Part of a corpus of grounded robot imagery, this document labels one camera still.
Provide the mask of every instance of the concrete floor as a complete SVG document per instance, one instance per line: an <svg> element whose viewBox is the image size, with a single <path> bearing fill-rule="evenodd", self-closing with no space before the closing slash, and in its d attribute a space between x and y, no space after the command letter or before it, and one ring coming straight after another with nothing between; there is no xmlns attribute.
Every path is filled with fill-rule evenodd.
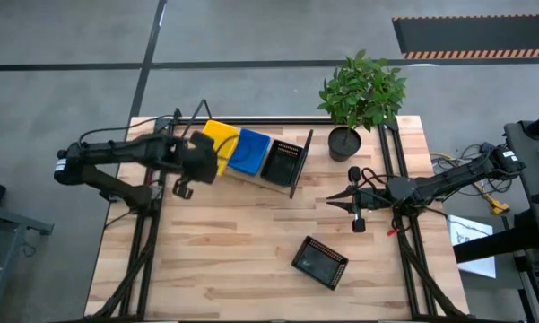
<svg viewBox="0 0 539 323"><path fill-rule="evenodd" d="M141 62L157 0L0 0L0 64ZM170 0L154 61L331 59L367 48L399 58L390 17L539 13L539 0ZM152 71L141 116L188 115L202 99L213 114L318 115L317 91L332 68ZM409 66L402 114L421 115L429 147L458 154L502 143L502 126L539 117L539 65ZM52 177L56 151L82 132L123 126L137 71L0 72L0 183L4 206L56 224L29 234L1 309L3 322L81 317L108 205L87 187ZM124 133L99 135L122 139ZM107 171L115 172L115 167ZM527 208L519 183L501 200ZM489 213L476 197L446 202L457 215ZM483 289L463 275L471 312L523 319L516 291Z"/></svg>

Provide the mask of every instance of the black wire basket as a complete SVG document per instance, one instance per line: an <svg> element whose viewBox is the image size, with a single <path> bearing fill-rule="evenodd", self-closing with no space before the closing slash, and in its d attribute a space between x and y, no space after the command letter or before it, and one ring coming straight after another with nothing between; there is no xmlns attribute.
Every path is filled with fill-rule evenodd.
<svg viewBox="0 0 539 323"><path fill-rule="evenodd" d="M261 170L261 178L275 184L288 187L293 182L295 165L301 157L302 148L273 140L265 165Z"/></svg>
<svg viewBox="0 0 539 323"><path fill-rule="evenodd" d="M349 259L308 236L291 264L334 291L349 264Z"/></svg>

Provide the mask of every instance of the wooden tabletop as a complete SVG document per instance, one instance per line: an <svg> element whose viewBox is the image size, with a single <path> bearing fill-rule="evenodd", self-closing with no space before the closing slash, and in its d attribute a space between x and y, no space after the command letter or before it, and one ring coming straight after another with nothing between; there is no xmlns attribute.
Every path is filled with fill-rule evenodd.
<svg viewBox="0 0 539 323"><path fill-rule="evenodd" d="M143 119L133 118L132 124ZM431 176L420 117L399 117L398 123L409 176ZM211 186L190 183L193 198L182 200L170 193L177 176L169 175L146 319L409 319L396 236L387 236L392 213L363 212L367 230L353 233L352 217L325 200L346 188L350 166L385 173L378 132L358 129L361 149L349 161L337 162L328 156L331 126L247 128L299 146L315 130L295 197L222 176ZM133 128L128 139L151 131L152 123ZM398 170L394 155L393 163ZM143 175L137 164L122 164L118 172L120 179L136 185L143 183ZM123 204L114 204L108 221L125 211ZM444 217L426 213L419 223L430 274L468 312ZM86 314L98 310L123 279L134 227L131 215L106 229ZM333 292L291 266L308 235L350 259ZM424 308L418 275L415 285ZM132 302L137 302L135 288Z"/></svg>

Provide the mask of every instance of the yellow cable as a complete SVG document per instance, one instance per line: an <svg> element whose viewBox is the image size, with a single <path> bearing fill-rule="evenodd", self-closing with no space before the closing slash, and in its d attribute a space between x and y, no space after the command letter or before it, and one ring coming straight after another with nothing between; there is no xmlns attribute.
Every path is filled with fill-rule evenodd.
<svg viewBox="0 0 539 323"><path fill-rule="evenodd" d="M450 156L450 155L448 155L446 153L441 153L441 152L429 152L429 154L435 155L435 156L440 156L440 157L446 158L446 159L451 160L451 161L455 159L452 156ZM483 187L480 186L478 183L473 183L473 185L476 187L476 189L478 189L484 195L484 198L486 198L486 201L491 205L492 214L498 215L498 214L501 214L503 212L507 212L509 210L509 205L508 204L502 203L501 201L499 201L496 198L492 197L488 193L484 193Z"/></svg>

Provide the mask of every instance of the yellow bin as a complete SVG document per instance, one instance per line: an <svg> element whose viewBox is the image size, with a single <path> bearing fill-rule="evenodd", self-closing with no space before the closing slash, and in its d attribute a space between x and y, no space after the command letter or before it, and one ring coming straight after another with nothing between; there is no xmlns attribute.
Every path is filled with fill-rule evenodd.
<svg viewBox="0 0 539 323"><path fill-rule="evenodd" d="M214 140L213 149L216 152L220 145L223 145L220 151L217 152L217 156L220 157L217 160L217 176L221 176L225 172L227 163L237 146L239 130L236 127L209 120L205 124L203 132Z"/></svg>

